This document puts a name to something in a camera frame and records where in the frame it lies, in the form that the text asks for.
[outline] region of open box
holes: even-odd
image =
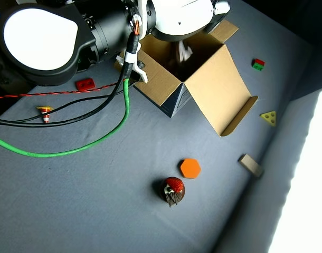
[[[149,81],[139,82],[136,88],[169,117],[193,97],[216,133],[230,134],[258,98],[251,96],[224,45],[237,30],[224,20],[210,34],[186,39],[193,55],[182,71],[170,64],[170,42],[146,36],[138,59],[146,65]]]

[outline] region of object inside box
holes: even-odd
[[[193,54],[181,64],[176,63],[174,42],[160,41],[148,35],[142,40],[141,49],[177,79],[185,82],[222,46],[213,36],[203,32],[186,39],[185,43],[192,49]]]

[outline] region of gray table surface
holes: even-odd
[[[250,175],[237,162],[243,153],[260,159],[272,132],[259,114],[278,108],[285,87],[296,83],[311,47],[242,1],[232,1],[228,20],[240,30],[227,46],[252,95],[259,101],[236,130],[220,138],[193,100],[170,119],[135,89],[124,127],[102,144],[66,157],[35,159],[0,147],[0,252],[208,252]],[[266,61],[258,72],[254,57]],[[98,86],[116,81],[112,62],[77,74],[59,87],[92,77]],[[106,91],[92,93],[105,94]],[[36,106],[59,107],[89,94],[23,98],[3,119],[27,118]],[[79,103],[51,115],[64,120],[95,108]],[[0,138],[29,151],[57,152],[89,143],[112,129],[124,113],[123,95],[76,124],[26,129],[0,126]],[[186,196],[169,208],[156,183],[182,177],[177,164],[194,158],[202,167],[183,179]]]

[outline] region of orange hexagon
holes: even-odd
[[[185,178],[197,178],[201,172],[201,167],[195,159],[185,159],[180,166],[181,172]]]

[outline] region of red block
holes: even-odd
[[[78,91],[86,91],[89,89],[94,89],[96,87],[92,78],[78,81],[75,83],[75,85],[76,85]]]
[[[261,61],[260,59],[255,59],[255,63],[258,63],[262,66],[264,66],[265,62],[264,61]]]

